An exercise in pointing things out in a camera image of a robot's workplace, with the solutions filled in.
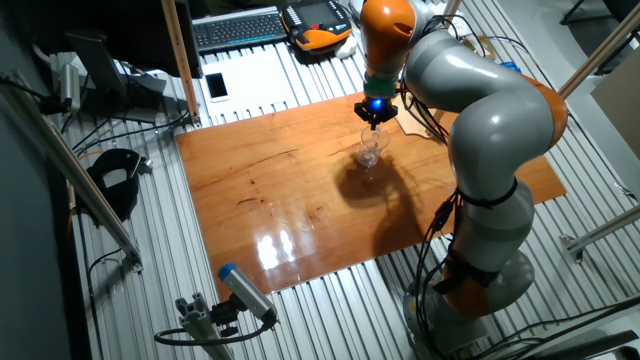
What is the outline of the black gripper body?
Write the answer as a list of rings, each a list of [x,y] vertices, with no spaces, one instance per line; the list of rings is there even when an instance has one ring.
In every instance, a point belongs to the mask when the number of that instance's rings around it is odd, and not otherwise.
[[[379,125],[396,117],[398,108],[390,99],[365,97],[354,104],[354,112],[369,125]]]

